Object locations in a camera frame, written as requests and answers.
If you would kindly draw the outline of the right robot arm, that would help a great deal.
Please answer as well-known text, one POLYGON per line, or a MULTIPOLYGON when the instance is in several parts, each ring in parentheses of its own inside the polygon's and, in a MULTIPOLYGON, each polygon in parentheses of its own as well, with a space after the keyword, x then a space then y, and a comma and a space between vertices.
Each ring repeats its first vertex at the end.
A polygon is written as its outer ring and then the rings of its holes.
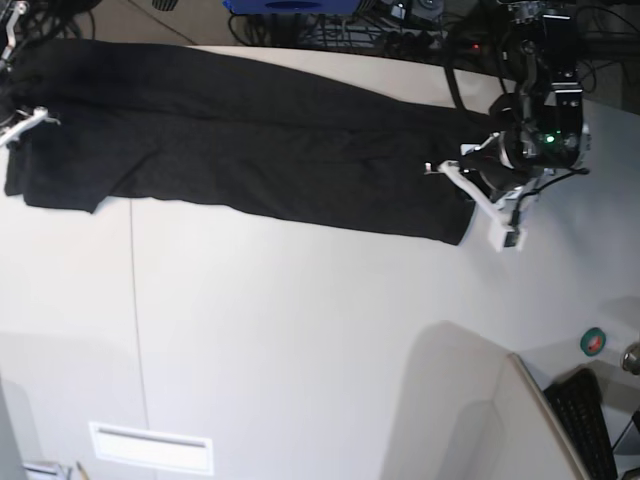
POLYGON ((16 27, 18 21, 29 10, 28 1, 1 2, 1 31, 4 33, 5 46, 1 51, 1 70, 9 67, 9 61, 17 48, 16 27))

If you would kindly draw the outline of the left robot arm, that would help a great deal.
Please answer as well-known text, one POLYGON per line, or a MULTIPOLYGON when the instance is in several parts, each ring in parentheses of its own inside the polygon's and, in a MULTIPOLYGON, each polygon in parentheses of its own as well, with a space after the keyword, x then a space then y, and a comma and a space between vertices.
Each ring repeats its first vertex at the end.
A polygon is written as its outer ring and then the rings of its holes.
POLYGON ((549 172, 586 174, 580 37, 572 1, 480 1, 443 40, 443 67, 456 108, 466 109, 455 61, 477 54, 503 86, 489 108, 496 139, 462 162, 491 199, 549 172))

